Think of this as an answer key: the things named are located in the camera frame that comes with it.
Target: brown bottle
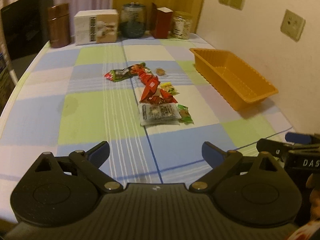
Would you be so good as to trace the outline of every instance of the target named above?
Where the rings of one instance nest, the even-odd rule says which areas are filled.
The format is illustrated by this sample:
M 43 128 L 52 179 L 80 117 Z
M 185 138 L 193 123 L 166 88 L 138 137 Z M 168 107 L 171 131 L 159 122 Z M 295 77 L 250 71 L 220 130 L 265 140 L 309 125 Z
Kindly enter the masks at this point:
M 48 8 L 48 26 L 52 48 L 60 48 L 70 44 L 68 3 L 61 3 Z

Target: human hand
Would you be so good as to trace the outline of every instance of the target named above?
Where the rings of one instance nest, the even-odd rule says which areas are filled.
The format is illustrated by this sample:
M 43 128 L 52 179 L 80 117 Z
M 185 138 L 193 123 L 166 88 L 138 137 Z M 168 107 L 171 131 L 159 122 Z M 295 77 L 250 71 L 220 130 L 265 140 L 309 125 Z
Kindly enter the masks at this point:
M 310 214 L 311 214 L 311 220 L 317 220 L 320 219 L 320 190 L 314 189 L 315 187 L 315 179 L 314 175 L 311 174 L 309 177 L 307 183 L 307 188 L 313 188 L 313 191 L 310 194 L 310 202 L 312 204 Z

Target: white box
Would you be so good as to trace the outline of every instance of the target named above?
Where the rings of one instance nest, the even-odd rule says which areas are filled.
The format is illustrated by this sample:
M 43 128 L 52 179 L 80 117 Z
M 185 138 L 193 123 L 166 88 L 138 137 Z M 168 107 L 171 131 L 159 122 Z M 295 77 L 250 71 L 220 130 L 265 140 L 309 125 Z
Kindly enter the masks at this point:
M 79 11 L 74 16 L 76 45 L 115 42 L 118 22 L 117 10 Z

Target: plaid tablecloth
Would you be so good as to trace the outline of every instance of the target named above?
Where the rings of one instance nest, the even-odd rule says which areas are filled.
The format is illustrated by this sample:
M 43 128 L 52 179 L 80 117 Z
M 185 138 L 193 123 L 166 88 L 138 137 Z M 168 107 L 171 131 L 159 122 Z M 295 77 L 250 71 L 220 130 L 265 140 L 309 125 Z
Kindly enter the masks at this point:
M 255 142 L 284 140 L 292 126 L 270 99 L 235 112 L 195 70 L 189 48 L 212 48 L 195 34 L 187 41 L 153 37 L 117 43 L 51 49 L 37 55 L 19 80 L 0 118 L 0 217 L 15 220 L 10 194 L 44 151 L 66 156 L 106 140 L 110 158 L 101 170 L 124 186 L 128 182 L 188 185 L 211 168 L 201 156 L 204 141 L 223 150 L 256 155 Z M 139 124 L 138 78 L 113 83 L 103 75 L 145 62 L 160 67 L 178 102 L 189 107 L 194 124 Z

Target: screw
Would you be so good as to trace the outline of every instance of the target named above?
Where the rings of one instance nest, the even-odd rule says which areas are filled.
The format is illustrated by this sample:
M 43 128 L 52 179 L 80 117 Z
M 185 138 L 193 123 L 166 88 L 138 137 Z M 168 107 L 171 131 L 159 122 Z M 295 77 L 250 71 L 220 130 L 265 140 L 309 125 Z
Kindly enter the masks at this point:
M 205 182 L 202 182 L 202 181 L 196 181 L 196 182 L 192 183 L 191 186 L 196 190 L 202 190 L 202 189 L 206 189 L 208 187 L 208 184 L 206 184 Z
M 104 187 L 109 190 L 115 190 L 115 189 L 120 188 L 120 183 L 118 183 L 116 181 L 109 181 L 106 184 L 104 184 Z

